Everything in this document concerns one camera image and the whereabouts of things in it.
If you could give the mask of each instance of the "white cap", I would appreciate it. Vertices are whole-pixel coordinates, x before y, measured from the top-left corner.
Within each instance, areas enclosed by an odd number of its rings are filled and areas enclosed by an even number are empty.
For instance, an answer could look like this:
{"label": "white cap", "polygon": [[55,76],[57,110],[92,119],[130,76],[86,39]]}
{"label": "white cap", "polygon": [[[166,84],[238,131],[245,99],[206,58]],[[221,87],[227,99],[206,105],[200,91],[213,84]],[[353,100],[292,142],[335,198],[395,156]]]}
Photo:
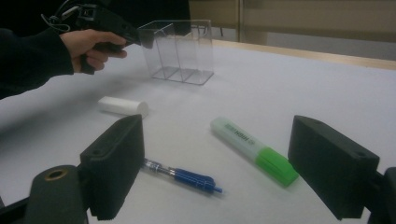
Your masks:
{"label": "white cap", "polygon": [[99,107],[107,112],[135,115],[141,114],[145,118],[149,114],[149,106],[146,102],[124,100],[120,98],[105,96],[99,100]]}

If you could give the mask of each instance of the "green cap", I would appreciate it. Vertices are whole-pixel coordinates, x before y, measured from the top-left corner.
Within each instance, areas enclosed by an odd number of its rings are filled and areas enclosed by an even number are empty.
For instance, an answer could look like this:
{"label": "green cap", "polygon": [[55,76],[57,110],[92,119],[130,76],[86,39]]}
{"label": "green cap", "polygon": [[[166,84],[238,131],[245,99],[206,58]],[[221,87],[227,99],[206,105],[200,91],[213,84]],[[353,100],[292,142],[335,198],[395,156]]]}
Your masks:
{"label": "green cap", "polygon": [[266,147],[259,152],[255,163],[285,187],[299,176],[288,159],[270,147]]}

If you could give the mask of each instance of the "transparent box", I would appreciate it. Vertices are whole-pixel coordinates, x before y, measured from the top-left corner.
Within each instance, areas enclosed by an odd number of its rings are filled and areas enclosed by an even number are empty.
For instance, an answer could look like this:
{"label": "transparent box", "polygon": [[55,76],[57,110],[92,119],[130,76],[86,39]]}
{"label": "transparent box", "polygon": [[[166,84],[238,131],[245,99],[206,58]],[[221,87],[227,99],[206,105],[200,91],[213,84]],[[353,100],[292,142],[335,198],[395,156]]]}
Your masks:
{"label": "transparent box", "polygon": [[137,31],[151,77],[204,85],[213,76],[210,21],[153,21]]}

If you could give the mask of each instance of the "white table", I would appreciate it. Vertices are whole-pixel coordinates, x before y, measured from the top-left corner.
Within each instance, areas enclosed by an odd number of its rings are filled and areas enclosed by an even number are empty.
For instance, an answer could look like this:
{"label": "white table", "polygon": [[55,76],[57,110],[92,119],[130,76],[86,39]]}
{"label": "white table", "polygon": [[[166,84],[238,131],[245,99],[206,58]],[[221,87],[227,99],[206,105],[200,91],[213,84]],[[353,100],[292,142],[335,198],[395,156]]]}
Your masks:
{"label": "white table", "polygon": [[[128,51],[94,76],[55,77],[0,101],[6,205],[27,197],[40,172],[78,165],[79,154],[123,117],[99,110],[103,96],[148,103],[148,159],[210,175],[225,190],[207,196],[141,172],[110,223],[339,223],[302,178],[282,188],[220,141],[209,127],[217,116],[285,156],[293,116],[319,119],[378,155],[380,173],[396,165],[396,70],[215,45],[215,75],[195,86],[149,78],[141,48]],[[368,215],[343,223],[366,223]]]}

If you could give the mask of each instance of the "highlighter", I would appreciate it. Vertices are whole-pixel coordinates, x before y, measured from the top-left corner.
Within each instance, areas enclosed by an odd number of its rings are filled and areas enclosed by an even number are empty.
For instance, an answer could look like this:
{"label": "highlighter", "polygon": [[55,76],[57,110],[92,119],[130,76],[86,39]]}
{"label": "highlighter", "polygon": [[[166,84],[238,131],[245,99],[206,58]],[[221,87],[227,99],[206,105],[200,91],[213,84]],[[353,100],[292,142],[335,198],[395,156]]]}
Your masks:
{"label": "highlighter", "polygon": [[283,186],[290,185],[299,175],[288,159],[261,143],[230,120],[219,117],[210,122],[213,132],[238,149]]}

